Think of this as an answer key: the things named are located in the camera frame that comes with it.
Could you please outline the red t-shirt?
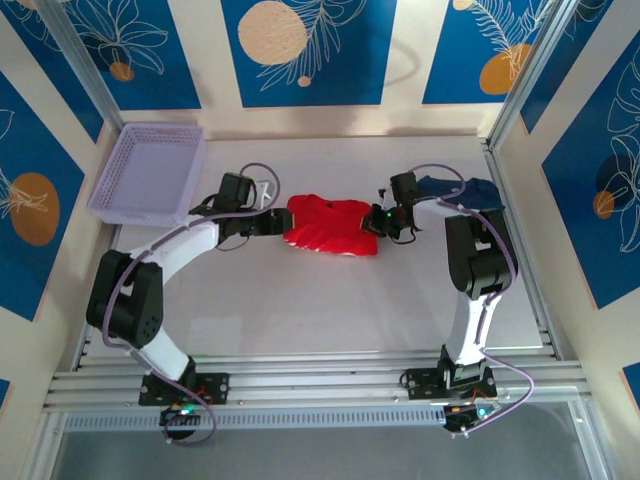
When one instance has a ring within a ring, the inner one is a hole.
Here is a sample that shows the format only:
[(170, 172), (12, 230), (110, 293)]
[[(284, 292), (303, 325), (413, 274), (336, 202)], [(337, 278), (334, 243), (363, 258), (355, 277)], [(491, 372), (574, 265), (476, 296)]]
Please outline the red t-shirt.
[(327, 200), (315, 194), (292, 196), (287, 209), (293, 227), (283, 235), (295, 248), (357, 257), (378, 253), (377, 237), (362, 227), (371, 206), (359, 200)]

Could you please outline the blue folded t-shirt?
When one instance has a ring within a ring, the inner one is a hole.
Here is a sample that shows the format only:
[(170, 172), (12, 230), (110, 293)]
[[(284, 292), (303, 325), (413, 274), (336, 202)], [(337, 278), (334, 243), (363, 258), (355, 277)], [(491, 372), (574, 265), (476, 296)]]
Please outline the blue folded t-shirt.
[(462, 184), (459, 180), (437, 179), (430, 176), (421, 178), (417, 183), (420, 192), (427, 197), (413, 207), (417, 218), (437, 215), (443, 218), (454, 215), (466, 215), (466, 210), (476, 212), (504, 210), (499, 190), (494, 183), (486, 179), (470, 178)]

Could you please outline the white perforated plastic basket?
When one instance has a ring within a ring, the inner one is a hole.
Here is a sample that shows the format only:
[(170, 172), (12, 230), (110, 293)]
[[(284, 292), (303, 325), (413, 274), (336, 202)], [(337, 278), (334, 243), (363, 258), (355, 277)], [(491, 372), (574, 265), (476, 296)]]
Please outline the white perforated plastic basket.
[(178, 226), (187, 217), (205, 157), (201, 126), (128, 123), (87, 208), (107, 224)]

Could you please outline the small black electronics board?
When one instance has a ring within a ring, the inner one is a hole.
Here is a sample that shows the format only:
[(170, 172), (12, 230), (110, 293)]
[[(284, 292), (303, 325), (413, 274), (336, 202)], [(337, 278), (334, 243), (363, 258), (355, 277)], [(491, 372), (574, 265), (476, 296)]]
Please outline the small black electronics board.
[(162, 428), (197, 426), (199, 423), (200, 415), (191, 404), (174, 404), (160, 413), (159, 426)]
[(480, 402), (444, 407), (444, 429), (453, 435), (466, 434), (502, 410), (499, 402)]

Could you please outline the aluminium side rail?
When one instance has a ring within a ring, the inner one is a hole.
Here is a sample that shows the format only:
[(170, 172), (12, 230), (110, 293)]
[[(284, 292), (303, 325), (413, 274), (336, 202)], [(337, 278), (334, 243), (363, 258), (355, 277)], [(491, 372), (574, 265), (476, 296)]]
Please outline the aluminium side rail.
[(552, 348), (553, 356), (556, 359), (560, 359), (561, 355), (557, 349), (555, 332), (550, 320), (547, 302), (544, 299), (539, 282), (534, 275), (534, 268), (525, 241), (523, 225), (519, 219), (513, 195), (507, 184), (506, 175), (503, 173), (496, 155), (492, 153), (488, 147), (483, 147), (483, 153), (491, 178), (496, 184), (501, 196), (501, 201), (505, 206), (505, 222), (518, 258), (520, 277), (523, 279), (536, 323), (539, 331), (548, 337), (547, 343)]
[[(118, 244), (120, 232), (120, 225), (104, 224), (101, 227), (98, 242), (96, 244), (96, 262), (99, 262), (99, 259), (104, 253)], [(85, 355), (86, 346), (91, 343), (92, 335), (93, 327), (86, 322), (86, 318), (83, 318), (82, 329), (80, 330), (74, 353), (70, 361), (70, 371), (75, 372), (80, 368), (82, 357)]]

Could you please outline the blue floral wall panel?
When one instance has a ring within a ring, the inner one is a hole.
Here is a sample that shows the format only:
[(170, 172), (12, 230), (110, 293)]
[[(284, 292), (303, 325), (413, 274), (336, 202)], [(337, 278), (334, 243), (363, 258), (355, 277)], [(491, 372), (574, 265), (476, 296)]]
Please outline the blue floral wall panel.
[(62, 6), (120, 109), (201, 107), (168, 0)]
[(397, 0), (221, 0), (245, 108), (382, 99)]
[(504, 101), (554, 3), (449, 0), (423, 103)]
[(640, 31), (542, 168), (596, 307), (640, 288)]
[(36, 318), (84, 173), (0, 72), (0, 307)]

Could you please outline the wide aluminium base rail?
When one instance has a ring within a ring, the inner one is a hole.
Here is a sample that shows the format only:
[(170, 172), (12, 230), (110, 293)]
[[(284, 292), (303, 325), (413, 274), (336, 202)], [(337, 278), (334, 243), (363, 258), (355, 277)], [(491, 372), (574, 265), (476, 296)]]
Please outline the wide aluminium base rail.
[[(282, 408), (383, 406), (405, 404), (400, 375), (409, 368), (432, 367), (435, 350), (329, 354), (199, 356), (200, 372), (227, 373), (227, 406)], [(501, 350), (498, 357), (531, 375), (535, 400), (566, 395), (589, 397), (593, 388), (579, 361), (559, 360), (549, 347)], [(135, 411), (142, 368), (124, 356), (86, 356), (78, 370), (57, 372), (48, 387), (45, 412)]]

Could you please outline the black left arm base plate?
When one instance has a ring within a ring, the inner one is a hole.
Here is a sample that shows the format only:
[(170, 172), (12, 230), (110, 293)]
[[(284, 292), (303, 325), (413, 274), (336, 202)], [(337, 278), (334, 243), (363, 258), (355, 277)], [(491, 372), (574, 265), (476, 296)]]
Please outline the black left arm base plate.
[[(225, 405), (229, 393), (230, 375), (226, 373), (185, 374), (179, 383), (208, 405)], [(177, 406), (194, 404), (195, 398), (155, 375), (143, 377), (138, 404), (141, 406)]]

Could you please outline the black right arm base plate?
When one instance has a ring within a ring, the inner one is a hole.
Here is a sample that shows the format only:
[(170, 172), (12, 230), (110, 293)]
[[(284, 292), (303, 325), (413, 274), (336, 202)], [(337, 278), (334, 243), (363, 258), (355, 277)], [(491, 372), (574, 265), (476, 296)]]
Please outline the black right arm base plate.
[(491, 369), (480, 377), (463, 380), (446, 379), (445, 372), (437, 368), (407, 369), (400, 375), (399, 385), (408, 392), (410, 400), (471, 400), (497, 396)]

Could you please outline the aluminium frame post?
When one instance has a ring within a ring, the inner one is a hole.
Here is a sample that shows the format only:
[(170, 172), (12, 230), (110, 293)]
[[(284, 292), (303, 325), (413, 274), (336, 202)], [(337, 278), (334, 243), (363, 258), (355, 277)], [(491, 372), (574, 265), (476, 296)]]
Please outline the aluminium frame post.
[(57, 0), (33, 1), (93, 105), (110, 129), (120, 134), (124, 127), (120, 109), (63, 6)]
[(494, 154), (515, 127), (529, 135), (537, 127), (584, 43), (576, 26), (580, 0), (550, 0), (550, 15), (485, 140)]

